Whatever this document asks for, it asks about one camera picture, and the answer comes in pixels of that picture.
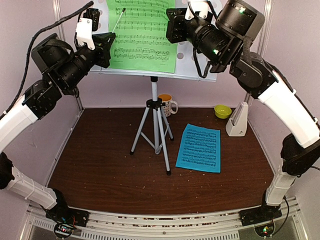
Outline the green sheet music page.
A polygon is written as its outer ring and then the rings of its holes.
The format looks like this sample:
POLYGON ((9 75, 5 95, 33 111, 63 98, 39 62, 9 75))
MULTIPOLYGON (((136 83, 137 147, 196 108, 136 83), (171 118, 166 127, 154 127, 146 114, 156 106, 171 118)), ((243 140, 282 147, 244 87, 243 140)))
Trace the green sheet music page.
POLYGON ((116 37, 110 68, 174 73, 177 45, 166 37, 173 0, 108 0, 109 30, 116 37))

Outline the light blue music stand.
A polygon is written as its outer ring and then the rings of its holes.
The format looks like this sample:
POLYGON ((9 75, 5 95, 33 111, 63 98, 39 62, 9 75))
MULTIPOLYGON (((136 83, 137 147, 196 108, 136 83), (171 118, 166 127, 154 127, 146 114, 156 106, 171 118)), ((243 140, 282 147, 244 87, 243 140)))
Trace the light blue music stand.
MULTIPOLYGON (((97 33, 113 32, 109 29, 109 9, 107 6, 108 0, 94 1, 94 8, 99 9, 100 19, 98 24, 97 33)), ((174 0, 175 6, 184 7, 182 1, 174 0)), ((169 136, 172 140, 174 138, 170 125, 165 116, 161 101, 158 98, 157 83, 158 78, 176 78, 185 80, 200 81, 195 65, 192 63, 193 47, 190 43, 175 43, 177 45, 175 71, 168 72, 155 72, 155 71, 139 71, 127 69, 113 69, 95 66, 92 72, 95 74, 108 74, 108 75, 127 75, 127 76, 143 76, 148 77, 151 81, 152 98, 147 101, 142 120, 140 122, 138 131, 136 133, 130 153, 133 154, 140 137, 145 140, 154 148, 156 154, 163 153, 166 167, 166 173, 171 174, 169 163, 169 156, 166 146, 165 137, 169 136)))

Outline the blue paper sheet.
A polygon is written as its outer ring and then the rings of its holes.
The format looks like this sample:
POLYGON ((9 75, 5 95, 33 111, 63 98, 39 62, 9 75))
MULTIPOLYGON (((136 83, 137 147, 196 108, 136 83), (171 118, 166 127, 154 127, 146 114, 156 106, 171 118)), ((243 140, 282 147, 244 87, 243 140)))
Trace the blue paper sheet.
POLYGON ((182 133, 175 166, 219 174, 221 172, 221 131, 187 124, 182 133))

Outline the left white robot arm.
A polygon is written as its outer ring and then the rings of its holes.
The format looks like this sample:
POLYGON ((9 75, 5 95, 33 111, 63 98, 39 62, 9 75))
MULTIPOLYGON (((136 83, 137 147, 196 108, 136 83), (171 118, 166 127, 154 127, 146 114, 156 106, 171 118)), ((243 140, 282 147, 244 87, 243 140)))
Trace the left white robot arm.
MULTIPOLYGON (((77 95, 78 83, 93 66, 108 68, 115 38, 114 32, 94 34, 92 45, 79 44, 74 51, 53 33, 34 47, 31 57, 42 78, 30 86, 0 120, 1 151, 27 127, 51 112, 62 96, 77 95)), ((38 203, 61 222, 72 218, 72 211, 59 190, 23 175, 4 152, 0 153, 0 187, 38 203)))

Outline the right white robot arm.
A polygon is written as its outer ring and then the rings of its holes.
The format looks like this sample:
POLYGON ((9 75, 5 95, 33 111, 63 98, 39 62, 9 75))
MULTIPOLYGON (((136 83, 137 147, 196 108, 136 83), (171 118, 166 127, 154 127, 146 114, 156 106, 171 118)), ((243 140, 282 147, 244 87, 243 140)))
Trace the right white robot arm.
POLYGON ((280 205, 296 177, 320 157, 320 127, 297 97, 283 74, 250 47, 264 25, 264 15, 243 0, 229 0, 216 13, 208 0, 190 0, 185 8, 169 8, 166 38, 170 43, 188 41, 193 54, 208 62, 201 78, 226 69, 254 99, 266 105, 290 130, 282 142, 282 167, 256 210, 268 220, 280 205))

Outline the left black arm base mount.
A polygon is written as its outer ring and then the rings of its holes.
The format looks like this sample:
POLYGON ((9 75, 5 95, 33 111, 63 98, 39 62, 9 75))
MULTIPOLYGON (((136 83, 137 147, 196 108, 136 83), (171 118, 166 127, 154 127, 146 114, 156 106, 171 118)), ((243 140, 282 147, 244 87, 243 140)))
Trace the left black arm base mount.
POLYGON ((71 208, 68 206, 64 195, 57 189, 52 189, 56 195, 56 205, 51 209, 43 210, 48 219, 56 224, 53 233, 56 237, 64 240, 70 237, 77 227, 86 227, 90 213, 86 210, 71 208))

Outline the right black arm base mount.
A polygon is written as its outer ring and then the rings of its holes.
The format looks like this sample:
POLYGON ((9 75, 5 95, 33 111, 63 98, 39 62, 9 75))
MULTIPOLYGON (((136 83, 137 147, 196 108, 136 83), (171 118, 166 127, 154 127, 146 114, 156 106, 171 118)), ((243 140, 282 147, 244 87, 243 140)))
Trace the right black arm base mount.
POLYGON ((255 225, 282 216, 280 205, 267 205, 265 197, 262 198, 262 203, 258 207, 244 209, 239 212, 239 217, 242 226, 255 225))

